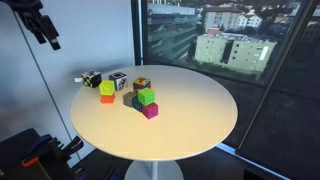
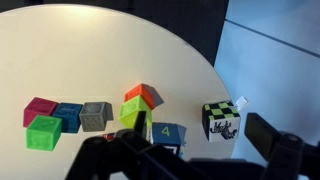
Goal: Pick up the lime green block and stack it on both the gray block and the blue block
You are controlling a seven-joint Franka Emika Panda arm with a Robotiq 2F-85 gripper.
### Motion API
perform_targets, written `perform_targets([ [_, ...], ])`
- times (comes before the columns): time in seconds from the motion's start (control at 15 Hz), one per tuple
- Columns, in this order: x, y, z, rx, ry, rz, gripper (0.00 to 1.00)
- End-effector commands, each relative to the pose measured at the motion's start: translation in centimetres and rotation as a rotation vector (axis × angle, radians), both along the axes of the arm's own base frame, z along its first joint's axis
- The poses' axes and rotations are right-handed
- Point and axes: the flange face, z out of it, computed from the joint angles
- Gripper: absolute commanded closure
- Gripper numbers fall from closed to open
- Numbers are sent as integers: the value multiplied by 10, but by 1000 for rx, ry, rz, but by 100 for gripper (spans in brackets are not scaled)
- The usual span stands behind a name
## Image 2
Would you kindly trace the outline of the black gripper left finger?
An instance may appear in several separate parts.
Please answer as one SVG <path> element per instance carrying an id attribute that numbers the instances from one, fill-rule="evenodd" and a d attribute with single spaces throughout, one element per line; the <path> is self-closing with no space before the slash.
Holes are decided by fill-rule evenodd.
<path id="1" fill-rule="evenodd" d="M 122 172 L 131 180 L 182 180 L 187 164 L 160 145 L 145 140 L 146 112 L 139 111 L 132 129 L 119 130 L 113 140 L 86 139 L 65 180 L 109 180 Z"/>

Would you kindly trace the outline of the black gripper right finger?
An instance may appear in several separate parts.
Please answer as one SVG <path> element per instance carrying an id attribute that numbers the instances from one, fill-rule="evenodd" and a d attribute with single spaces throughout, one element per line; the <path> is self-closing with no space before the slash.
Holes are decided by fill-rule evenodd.
<path id="1" fill-rule="evenodd" d="M 297 135 L 280 132 L 257 113 L 248 113 L 244 134 L 268 162 L 261 180 L 320 180 L 320 146 Z"/>

